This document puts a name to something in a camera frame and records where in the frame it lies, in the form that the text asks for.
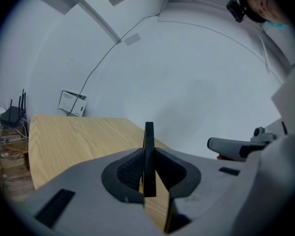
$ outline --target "person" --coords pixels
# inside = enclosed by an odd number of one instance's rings
[[[270,21],[278,25],[288,25],[289,19],[275,0],[239,0],[240,5],[251,20],[257,23]]]

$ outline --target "black router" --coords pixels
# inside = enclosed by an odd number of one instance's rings
[[[17,124],[24,116],[26,112],[26,92],[22,92],[22,96],[19,98],[19,107],[12,106],[12,100],[10,103],[10,108],[5,111],[5,113],[0,117],[1,125],[9,126],[9,127],[17,127]]]

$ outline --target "wooden tabletop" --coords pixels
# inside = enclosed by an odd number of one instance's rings
[[[34,115],[29,130],[29,164],[35,189],[69,167],[123,150],[142,148],[144,131],[125,118]],[[158,140],[155,146],[167,148]],[[169,194],[156,174],[155,198],[145,211],[164,230]]]

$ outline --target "white box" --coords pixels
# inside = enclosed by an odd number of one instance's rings
[[[72,109],[72,114],[75,116],[82,117],[85,106],[86,106],[86,101],[82,100],[66,91],[62,91],[61,98],[60,98],[60,103],[59,103],[59,108],[70,112]]]

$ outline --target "wooden floor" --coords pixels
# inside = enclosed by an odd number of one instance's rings
[[[35,191],[30,171],[8,177],[4,181],[5,198],[10,199],[16,205],[21,205],[27,197]]]

